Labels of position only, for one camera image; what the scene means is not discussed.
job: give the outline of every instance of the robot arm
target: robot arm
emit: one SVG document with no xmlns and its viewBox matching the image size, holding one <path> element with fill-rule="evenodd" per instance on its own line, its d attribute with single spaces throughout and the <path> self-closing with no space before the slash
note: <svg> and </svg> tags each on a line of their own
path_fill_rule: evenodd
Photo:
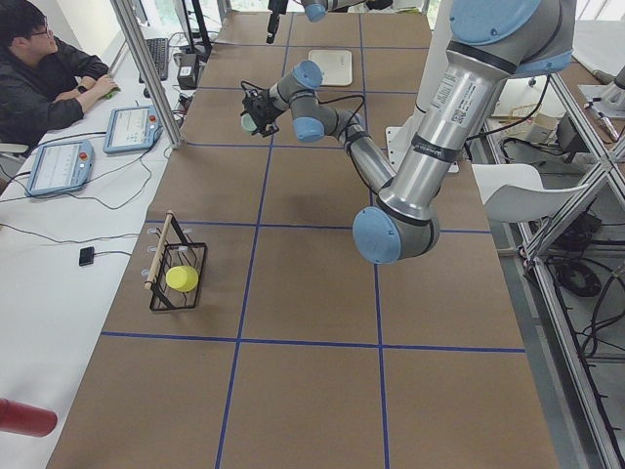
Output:
<svg viewBox="0 0 625 469">
<path fill-rule="evenodd" d="M 303 0 L 302 6 L 308 19 L 312 22 L 320 21 L 328 11 L 338 10 L 343 7 L 350 7 L 366 0 Z M 280 26 L 280 15 L 286 14 L 288 0 L 269 0 L 267 6 L 271 11 L 270 20 L 267 25 L 267 43 L 272 44 Z"/>
<path fill-rule="evenodd" d="M 437 92 L 395 173 L 384 154 L 349 112 L 320 106 L 321 72 L 297 65 L 269 90 L 246 90 L 243 126 L 251 133 L 277 131 L 275 119 L 291 108 L 301 142 L 324 135 L 341 142 L 369 188 L 375 205 L 354 219 L 354 241 L 376 264 L 415 257 L 438 240 L 432 200 L 498 84 L 512 76 L 559 71 L 570 60 L 574 0 L 463 0 L 449 20 L 449 62 Z"/>
</svg>

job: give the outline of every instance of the blue joint cap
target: blue joint cap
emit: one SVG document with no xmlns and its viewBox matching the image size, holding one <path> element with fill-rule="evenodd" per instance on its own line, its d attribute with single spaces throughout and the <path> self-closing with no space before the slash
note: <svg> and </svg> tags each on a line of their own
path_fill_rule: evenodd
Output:
<svg viewBox="0 0 625 469">
<path fill-rule="evenodd" d="M 306 13 L 310 22 L 317 22 L 323 20 L 323 17 L 325 17 L 327 12 L 325 11 L 325 7 L 323 5 L 313 3 L 312 5 L 304 7 L 304 13 Z"/>
<path fill-rule="evenodd" d="M 302 61 L 293 68 L 293 76 L 300 83 L 311 90 L 316 90 L 321 86 L 323 74 L 319 65 L 313 61 Z"/>
<path fill-rule="evenodd" d="M 562 71 L 570 64 L 572 55 L 573 51 L 566 51 L 547 59 L 521 64 L 512 78 L 527 78 L 529 76 L 547 75 Z"/>
<path fill-rule="evenodd" d="M 373 264 L 392 264 L 401 254 L 401 238 L 393 219 L 378 207 L 366 207 L 354 218 L 352 230 L 360 255 Z"/>
<path fill-rule="evenodd" d="M 451 31 L 458 42 L 485 46 L 505 39 L 526 24 L 541 0 L 463 0 L 453 2 Z"/>
<path fill-rule="evenodd" d="M 298 117 L 293 119 L 293 130 L 297 140 L 303 144 L 310 144 L 321 140 L 325 135 L 325 129 L 320 120 L 314 117 Z"/>
</svg>

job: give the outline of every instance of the table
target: table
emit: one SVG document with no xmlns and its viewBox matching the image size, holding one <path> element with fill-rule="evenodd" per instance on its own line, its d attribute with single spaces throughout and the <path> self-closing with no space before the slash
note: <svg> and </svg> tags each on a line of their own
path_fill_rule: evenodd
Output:
<svg viewBox="0 0 625 469">
<path fill-rule="evenodd" d="M 470 165 L 437 197 L 437 247 L 376 267 L 350 230 L 370 195 L 338 145 L 296 144 L 288 116 L 270 139 L 239 129 L 241 79 L 341 47 L 341 95 L 365 95 L 384 142 L 414 107 L 426 19 L 287 15 L 273 46 L 267 20 L 224 23 L 48 467 L 557 467 Z M 168 209 L 208 265 L 197 308 L 155 315 L 146 229 Z"/>
<path fill-rule="evenodd" d="M 113 56 L 114 53 L 104 59 L 110 63 Z M 165 89 L 172 106 L 179 93 L 172 86 L 176 83 L 176 73 L 171 61 Z M 121 87 L 120 93 L 98 102 L 84 119 L 71 127 L 48 133 L 44 141 L 105 131 L 112 109 L 149 104 L 128 52 L 114 76 Z M 131 163 L 140 155 L 106 156 L 102 151 L 104 138 L 94 137 L 91 141 L 96 152 L 92 179 Z M 78 267 L 79 249 L 93 245 L 96 252 L 132 252 L 146 208 L 167 164 L 168 147 L 167 138 L 162 137 L 146 154 L 143 161 L 151 172 L 149 181 L 137 197 L 117 210 L 108 210 L 94 200 L 69 196 L 49 200 L 22 198 L 23 188 L 16 183 L 10 184 L 0 198 L 0 223 L 57 240 L 130 234 L 111 240 L 56 244 L 0 228 L 3 266 L 0 272 L 3 299 L 0 396 L 53 409 L 59 416 L 57 429 L 42 439 L 0 432 L 3 467 L 45 467 L 128 264 L 127 255 L 106 254 L 97 256 L 92 266 L 81 268 Z M 22 171 L 30 169 L 32 159 L 29 158 Z M 147 178 L 147 170 L 140 162 L 135 162 L 122 171 L 89 183 L 78 195 L 97 197 L 111 206 L 119 206 L 135 194 Z"/>
</svg>

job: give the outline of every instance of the hand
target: hand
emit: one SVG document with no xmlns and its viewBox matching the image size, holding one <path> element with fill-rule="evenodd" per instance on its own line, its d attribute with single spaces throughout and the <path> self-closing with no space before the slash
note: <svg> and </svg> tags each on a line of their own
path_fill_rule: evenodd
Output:
<svg viewBox="0 0 625 469">
<path fill-rule="evenodd" d="M 63 91 L 55 98 L 55 103 L 59 101 L 71 100 L 77 96 L 80 96 L 80 92 L 78 90 Z"/>
<path fill-rule="evenodd" d="M 117 83 L 108 75 L 101 76 L 91 90 L 93 90 L 99 98 L 106 96 L 112 90 L 117 88 Z"/>
</svg>

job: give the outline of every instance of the label sticker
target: label sticker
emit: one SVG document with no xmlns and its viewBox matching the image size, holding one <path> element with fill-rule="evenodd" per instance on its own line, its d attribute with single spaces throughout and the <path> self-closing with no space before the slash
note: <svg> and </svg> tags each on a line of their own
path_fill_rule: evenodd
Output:
<svg viewBox="0 0 625 469">
<path fill-rule="evenodd" d="M 460 81 L 458 76 L 446 73 L 438 86 L 432 107 L 443 120 L 466 128 L 473 125 L 474 117 L 485 105 L 483 99 L 487 87 L 475 81 L 465 80 L 462 84 Z"/>
</svg>

